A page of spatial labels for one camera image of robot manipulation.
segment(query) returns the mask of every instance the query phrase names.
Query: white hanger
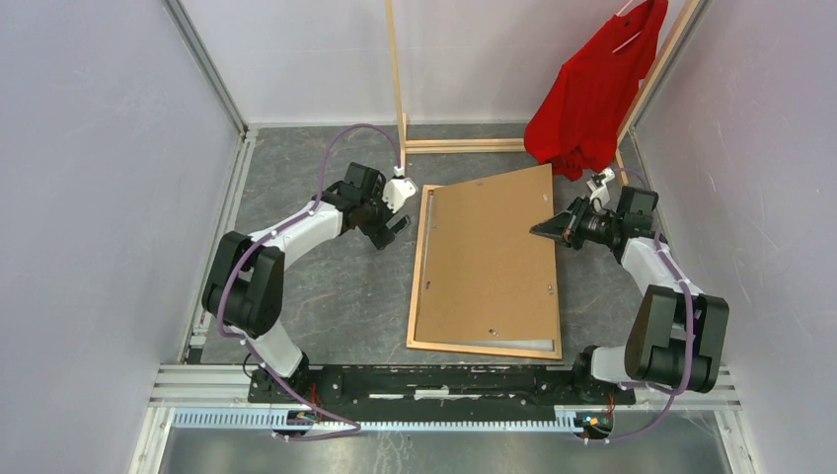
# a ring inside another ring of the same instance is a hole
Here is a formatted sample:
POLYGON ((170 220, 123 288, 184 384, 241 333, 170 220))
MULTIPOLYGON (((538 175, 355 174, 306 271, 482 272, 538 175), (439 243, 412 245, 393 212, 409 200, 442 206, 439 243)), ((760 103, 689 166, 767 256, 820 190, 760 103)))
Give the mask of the white hanger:
MULTIPOLYGON (((628 3, 626 3, 625 6, 622 7, 622 10, 620 10, 619 12, 616 13, 616 16, 617 17, 622 16, 622 12, 624 12, 625 10, 628 10, 628 7, 630 7, 632 3, 634 3, 634 0, 628 0, 628 3)), ((616 51, 618 51, 618 50, 622 49, 623 47, 627 46, 629 42, 635 40, 640 35, 640 33, 642 33, 642 32, 643 32, 642 30, 639 30, 635 35, 628 38, 627 41, 623 42, 622 45, 620 45, 616 49, 614 49, 613 52, 615 53, 616 51)))

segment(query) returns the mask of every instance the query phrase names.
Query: wooden frame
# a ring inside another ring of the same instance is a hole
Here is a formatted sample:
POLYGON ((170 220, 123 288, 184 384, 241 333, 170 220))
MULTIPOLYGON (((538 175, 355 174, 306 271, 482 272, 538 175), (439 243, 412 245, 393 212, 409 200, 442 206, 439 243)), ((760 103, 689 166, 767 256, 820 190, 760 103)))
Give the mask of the wooden frame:
POLYGON ((416 261, 413 266, 413 291, 410 297, 410 318, 407 323, 407 349, 424 349, 427 351, 443 351, 449 353, 468 353, 481 356, 512 356, 529 358, 561 359, 561 354, 553 346, 551 351, 535 351, 529 349, 492 348, 485 346, 469 346, 463 344, 428 343, 416 341, 416 323, 419 317, 419 294, 421 292, 421 272, 424 255, 424 229, 427 226, 427 211, 430 205, 430 195, 440 186, 425 185, 421 188, 421 209, 418 212, 418 240, 416 242, 416 261))
MULTIPOLYGON (((680 10, 677 20, 674 22, 671 31, 662 44, 656 60, 651 66, 650 71, 646 77, 643 86, 634 98, 631 108, 625 115, 625 119, 619 127, 618 141, 622 141, 628 128, 637 118, 637 114, 645 105, 653 90, 654 85, 659 80, 661 73, 668 62, 671 60, 671 53, 680 40, 681 36, 686 30, 692 17, 697 11, 698 5, 706 0, 686 0, 683 8, 680 10)), ((392 80, 393 90, 395 91, 395 110, 396 120, 398 121, 398 138, 401 146, 401 166, 404 168, 407 164, 407 155, 424 154, 424 153, 498 153, 498 152, 521 152, 525 151, 523 148, 523 138, 475 138, 475 139, 446 139, 446 140, 410 140, 407 138, 408 116, 404 112, 401 103, 401 80, 398 75, 398 48, 395 43, 395 22, 393 20, 392 0, 384 0, 387 10, 387 34, 390 45, 390 60, 392 61, 392 80)), ((622 161, 622 154, 619 149, 616 150, 614 157, 617 166, 624 167, 622 161)), ((620 179, 623 185, 628 184, 628 175, 625 172, 621 173, 620 179)))

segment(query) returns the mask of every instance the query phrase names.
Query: wall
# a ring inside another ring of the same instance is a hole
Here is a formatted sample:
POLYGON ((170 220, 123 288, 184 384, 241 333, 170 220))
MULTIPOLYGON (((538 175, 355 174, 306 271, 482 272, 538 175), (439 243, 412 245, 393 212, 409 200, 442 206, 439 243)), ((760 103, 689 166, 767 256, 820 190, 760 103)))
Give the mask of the wall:
POLYGON ((680 264, 730 303, 766 472, 832 472, 833 2, 713 2, 638 128, 680 264))
POLYGON ((0 7, 0 472, 124 472, 237 134, 158 0, 0 7))
MULTIPOLYGON (((404 110, 462 122, 529 120, 625 0, 393 3, 404 110)), ((660 43, 683 3, 669 0, 660 43)), ((395 120, 384 0, 184 4, 245 120, 395 120)))

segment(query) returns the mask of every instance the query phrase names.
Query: brown board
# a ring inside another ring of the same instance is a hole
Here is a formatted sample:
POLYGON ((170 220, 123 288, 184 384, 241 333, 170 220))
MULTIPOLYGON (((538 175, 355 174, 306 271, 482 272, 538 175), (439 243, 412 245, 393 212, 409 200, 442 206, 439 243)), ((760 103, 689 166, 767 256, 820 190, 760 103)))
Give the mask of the brown board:
POLYGON ((547 340, 554 342, 550 358, 560 356, 555 244, 529 233, 553 215, 550 167, 425 190, 425 198, 413 339, 547 340))

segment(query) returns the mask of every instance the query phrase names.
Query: red shirt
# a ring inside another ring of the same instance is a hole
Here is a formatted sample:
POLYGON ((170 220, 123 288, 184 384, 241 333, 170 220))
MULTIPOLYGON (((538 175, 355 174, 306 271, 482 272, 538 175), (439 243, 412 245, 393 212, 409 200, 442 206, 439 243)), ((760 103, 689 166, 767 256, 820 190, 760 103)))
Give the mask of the red shirt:
POLYGON ((561 67, 523 135, 538 163, 552 163, 554 175, 572 181, 583 169, 598 173, 610 164, 619 125, 654 61, 667 8, 667 0, 646 0, 624 17, 614 16, 561 67))

